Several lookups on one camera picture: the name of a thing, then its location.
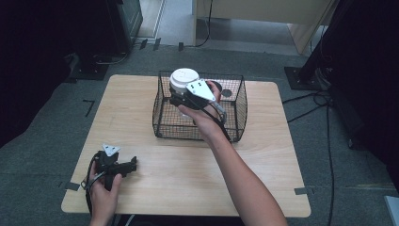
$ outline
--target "wooden desk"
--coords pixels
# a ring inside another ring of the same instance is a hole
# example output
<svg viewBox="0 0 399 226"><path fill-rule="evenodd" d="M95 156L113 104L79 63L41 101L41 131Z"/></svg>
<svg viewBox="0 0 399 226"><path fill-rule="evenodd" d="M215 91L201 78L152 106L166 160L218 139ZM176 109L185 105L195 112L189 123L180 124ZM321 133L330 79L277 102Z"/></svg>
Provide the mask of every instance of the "wooden desk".
<svg viewBox="0 0 399 226"><path fill-rule="evenodd" d="M286 217L311 213L294 145L274 83L246 82L247 127L234 147L276 197ZM123 179L119 214L238 216L212 151L203 141L161 139L152 130L157 77L110 78L72 176L80 184L103 143L121 146L120 162L137 156ZM62 210L87 213L83 189L68 190Z"/></svg>
<svg viewBox="0 0 399 226"><path fill-rule="evenodd" d="M212 18L288 24L302 54L318 27L328 24L336 4L336 0L217 0L212 5ZM197 18L208 18L210 6L211 0L193 0L194 44Z"/></svg>

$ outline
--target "person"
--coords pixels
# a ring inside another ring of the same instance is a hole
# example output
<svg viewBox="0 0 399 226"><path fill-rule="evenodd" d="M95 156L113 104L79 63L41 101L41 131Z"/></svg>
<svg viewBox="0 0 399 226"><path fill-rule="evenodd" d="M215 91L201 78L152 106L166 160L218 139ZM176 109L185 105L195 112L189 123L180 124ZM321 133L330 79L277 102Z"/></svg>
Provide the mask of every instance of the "person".
<svg viewBox="0 0 399 226"><path fill-rule="evenodd" d="M221 93L216 85L209 81L207 83L216 100L220 102ZM221 128L202 111L193 110L184 105L179 105L178 108L195 121L201 137L211 148L232 202L243 222L248 226L287 225L286 218L273 195L232 147ZM209 105L205 107L205 110L214 116L217 114ZM117 207L120 182L121 177L117 175L111 191L105 190L100 182L93 185L90 194L93 208L90 225L106 225L112 218Z"/></svg>

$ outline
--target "basket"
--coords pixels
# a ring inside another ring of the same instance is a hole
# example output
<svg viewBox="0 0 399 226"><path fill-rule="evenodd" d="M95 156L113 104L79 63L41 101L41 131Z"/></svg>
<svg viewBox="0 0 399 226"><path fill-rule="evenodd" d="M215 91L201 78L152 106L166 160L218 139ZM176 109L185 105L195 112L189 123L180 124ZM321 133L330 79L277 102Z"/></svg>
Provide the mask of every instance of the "basket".
<svg viewBox="0 0 399 226"><path fill-rule="evenodd" d="M158 74L158 92L152 111L152 127L156 137L202 140L200 131L192 119L182 117L179 109L169 103L169 78L173 72ZM243 75L199 73L205 80L222 85L220 105L226 110L225 128L231 142L238 142L247 123L247 93Z"/></svg>

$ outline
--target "human hand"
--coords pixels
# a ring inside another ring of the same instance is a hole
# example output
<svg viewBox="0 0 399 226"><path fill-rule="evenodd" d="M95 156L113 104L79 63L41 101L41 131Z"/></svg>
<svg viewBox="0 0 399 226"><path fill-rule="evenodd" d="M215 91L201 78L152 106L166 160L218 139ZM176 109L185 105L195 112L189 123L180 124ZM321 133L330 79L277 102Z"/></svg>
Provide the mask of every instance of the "human hand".
<svg viewBox="0 0 399 226"><path fill-rule="evenodd" d="M215 83L211 81L207 81L206 83L210 86L211 92L214 94L216 101L219 103L221 97L220 90L217 88ZM217 118L217 111L210 105L205 106L204 109ZM212 137L214 133L223 133L220 127L213 121L213 119L201 110L193 110L184 105L179 105L178 108L183 114L191 117L195 121L197 127L199 128L201 137L205 141L207 141L209 137Z"/></svg>
<svg viewBox="0 0 399 226"><path fill-rule="evenodd" d="M95 177L95 165L96 162L93 162L90 170L90 180L93 180ZM112 218L117 209L121 181L122 175L116 175L110 191L105 189L104 180L98 180L91 186L90 198L92 216L90 225L106 225Z"/></svg>

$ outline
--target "person's right arm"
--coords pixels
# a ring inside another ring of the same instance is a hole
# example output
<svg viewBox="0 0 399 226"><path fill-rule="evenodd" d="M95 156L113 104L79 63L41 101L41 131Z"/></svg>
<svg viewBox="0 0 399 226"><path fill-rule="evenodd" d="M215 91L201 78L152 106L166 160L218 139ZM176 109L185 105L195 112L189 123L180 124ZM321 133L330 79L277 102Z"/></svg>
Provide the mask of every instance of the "person's right arm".
<svg viewBox="0 0 399 226"><path fill-rule="evenodd" d="M279 204L225 138L218 125L203 112L183 105L179 106L179 110L196 122L201 137L210 146L243 222L248 226L287 225Z"/></svg>

